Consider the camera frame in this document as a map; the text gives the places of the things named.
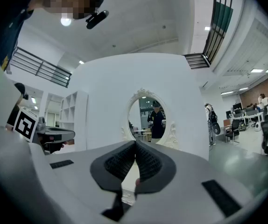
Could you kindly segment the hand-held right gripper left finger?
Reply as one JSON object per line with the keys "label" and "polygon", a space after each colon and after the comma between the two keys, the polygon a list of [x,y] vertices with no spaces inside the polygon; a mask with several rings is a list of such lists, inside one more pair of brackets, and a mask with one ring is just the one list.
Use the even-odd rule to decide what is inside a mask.
{"label": "hand-held right gripper left finger", "polygon": [[95,149],[97,156],[90,165],[90,173],[102,190],[122,191],[121,184],[135,161],[135,150],[134,140]]}

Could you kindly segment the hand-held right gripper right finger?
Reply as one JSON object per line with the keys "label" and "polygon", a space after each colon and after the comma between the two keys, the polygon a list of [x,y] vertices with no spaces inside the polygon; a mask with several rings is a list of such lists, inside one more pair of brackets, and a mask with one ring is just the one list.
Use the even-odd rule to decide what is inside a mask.
{"label": "hand-held right gripper right finger", "polygon": [[175,177],[176,164],[163,152],[138,140],[135,142],[135,161],[139,169],[136,194],[152,194],[163,190]]}

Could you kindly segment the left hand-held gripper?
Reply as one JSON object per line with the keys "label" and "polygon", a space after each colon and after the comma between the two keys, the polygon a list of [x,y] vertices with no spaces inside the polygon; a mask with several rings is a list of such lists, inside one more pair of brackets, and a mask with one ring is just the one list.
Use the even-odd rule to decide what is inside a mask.
{"label": "left hand-held gripper", "polygon": [[26,107],[19,108],[14,120],[13,131],[22,135],[29,143],[40,145],[47,154],[59,151],[63,146],[63,141],[69,141],[75,137],[73,130],[46,127],[44,118],[40,119]]}

